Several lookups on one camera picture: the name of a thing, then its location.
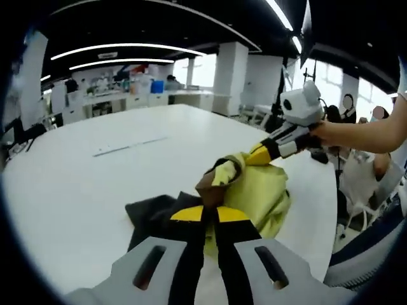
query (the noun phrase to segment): white pillar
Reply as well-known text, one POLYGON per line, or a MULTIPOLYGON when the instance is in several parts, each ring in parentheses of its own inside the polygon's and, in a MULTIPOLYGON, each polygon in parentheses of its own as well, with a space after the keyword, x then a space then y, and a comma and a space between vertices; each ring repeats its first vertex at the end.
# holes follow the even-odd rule
POLYGON ((195 65, 195 58, 190 58, 188 61, 188 70, 186 73, 186 85, 192 85, 193 66, 195 65))
POLYGON ((41 73, 48 39, 35 32, 29 39, 29 45, 23 55, 20 74, 24 87, 21 92, 21 120, 24 130, 37 123, 39 99, 41 98, 41 73))
POLYGON ((240 94, 243 92, 246 77, 248 54, 249 49, 238 42, 220 45, 216 61, 214 93, 230 95, 231 98, 227 109, 218 108, 221 105, 215 101, 215 112, 230 116, 238 115, 240 94))
POLYGON ((341 93, 341 102, 339 104, 339 113, 345 112, 345 107, 342 104, 342 100, 345 94, 351 94, 353 96, 354 106, 356 107, 357 96, 359 94, 359 79, 354 78, 346 73, 343 73, 342 93, 341 93))

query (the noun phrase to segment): window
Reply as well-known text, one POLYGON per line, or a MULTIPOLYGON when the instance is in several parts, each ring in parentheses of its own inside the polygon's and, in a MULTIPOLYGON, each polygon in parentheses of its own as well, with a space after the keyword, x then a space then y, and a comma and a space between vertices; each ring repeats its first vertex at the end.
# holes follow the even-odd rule
POLYGON ((360 118, 370 120, 376 106, 382 106, 389 114, 392 113, 393 103, 391 98, 381 89, 361 78, 356 102, 356 120, 358 121, 360 118))
MULTIPOLYGON (((294 72, 293 89, 300 89, 303 87, 305 70, 307 70, 308 75, 311 75, 314 73, 314 67, 315 60, 313 59, 308 59, 302 69, 300 69, 300 61, 297 61, 294 72)), ((325 100, 325 103, 328 106, 335 105, 339 107, 341 101, 342 79, 343 71, 341 68, 317 61, 315 84, 321 93, 321 98, 325 100)))
POLYGON ((192 85, 201 87, 213 87, 216 70, 216 54, 195 57, 192 85))
POLYGON ((174 76, 181 84, 186 84, 186 76, 188 74, 188 64, 190 60, 188 58, 180 59, 174 62, 174 76))

